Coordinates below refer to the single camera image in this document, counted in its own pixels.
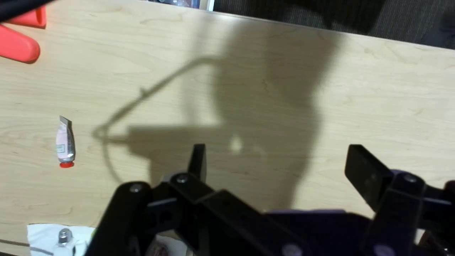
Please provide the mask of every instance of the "small tube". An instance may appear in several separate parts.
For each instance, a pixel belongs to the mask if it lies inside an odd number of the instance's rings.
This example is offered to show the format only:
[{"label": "small tube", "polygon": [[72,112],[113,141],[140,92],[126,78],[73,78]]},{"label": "small tube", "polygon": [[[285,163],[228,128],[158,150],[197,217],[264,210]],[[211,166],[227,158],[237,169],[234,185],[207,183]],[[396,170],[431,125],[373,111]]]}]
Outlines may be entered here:
[{"label": "small tube", "polygon": [[72,131],[72,121],[60,115],[60,125],[57,131],[57,158],[62,168],[74,166],[76,148],[74,135]]}]

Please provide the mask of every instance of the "screw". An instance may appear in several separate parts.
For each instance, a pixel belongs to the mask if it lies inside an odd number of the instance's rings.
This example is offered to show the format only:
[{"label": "screw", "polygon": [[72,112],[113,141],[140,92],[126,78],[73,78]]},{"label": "screw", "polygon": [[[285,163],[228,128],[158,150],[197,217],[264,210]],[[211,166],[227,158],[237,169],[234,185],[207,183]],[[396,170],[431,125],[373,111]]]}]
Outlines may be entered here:
[{"label": "screw", "polygon": [[180,175],[178,178],[177,178],[177,182],[178,183],[187,183],[188,182],[188,176],[187,175]]},{"label": "screw", "polygon": [[416,182],[417,182],[417,176],[410,175],[410,173],[404,175],[404,179],[406,179],[407,182],[411,182],[411,183],[416,183]]},{"label": "screw", "polygon": [[376,256],[396,256],[394,249],[387,244],[376,244],[374,253]]},{"label": "screw", "polygon": [[302,249],[295,243],[288,243],[282,249],[283,256],[302,256]]},{"label": "screw", "polygon": [[134,193],[140,192],[141,189],[143,189],[143,185],[141,185],[141,183],[134,183],[134,185],[130,187],[130,190],[134,192]]}]

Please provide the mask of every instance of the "wooden table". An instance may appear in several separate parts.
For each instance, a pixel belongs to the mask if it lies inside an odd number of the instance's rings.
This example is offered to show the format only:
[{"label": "wooden table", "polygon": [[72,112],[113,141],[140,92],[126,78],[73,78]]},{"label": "wooden table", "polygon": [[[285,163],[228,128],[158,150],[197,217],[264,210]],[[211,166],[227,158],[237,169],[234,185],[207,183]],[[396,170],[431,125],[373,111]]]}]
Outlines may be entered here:
[{"label": "wooden table", "polygon": [[208,183],[259,210],[372,214],[343,175],[350,143],[437,186],[455,178],[454,51],[136,0],[62,0],[47,30],[18,30],[43,55],[0,59],[5,242],[28,223],[97,226],[121,182],[157,185],[195,142]]}]

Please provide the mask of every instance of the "wood grain surface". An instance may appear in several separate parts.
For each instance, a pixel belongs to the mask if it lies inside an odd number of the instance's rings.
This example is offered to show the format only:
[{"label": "wood grain surface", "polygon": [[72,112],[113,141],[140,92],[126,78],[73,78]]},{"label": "wood grain surface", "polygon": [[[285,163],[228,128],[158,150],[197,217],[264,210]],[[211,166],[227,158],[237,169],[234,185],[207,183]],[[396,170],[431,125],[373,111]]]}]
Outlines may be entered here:
[{"label": "wood grain surface", "polygon": [[97,226],[121,182],[160,183],[195,142],[208,183],[259,210],[370,216],[343,175],[350,143],[437,186],[455,178],[454,51],[136,0],[62,0],[47,30],[13,28],[43,55],[0,59],[0,240]]}]

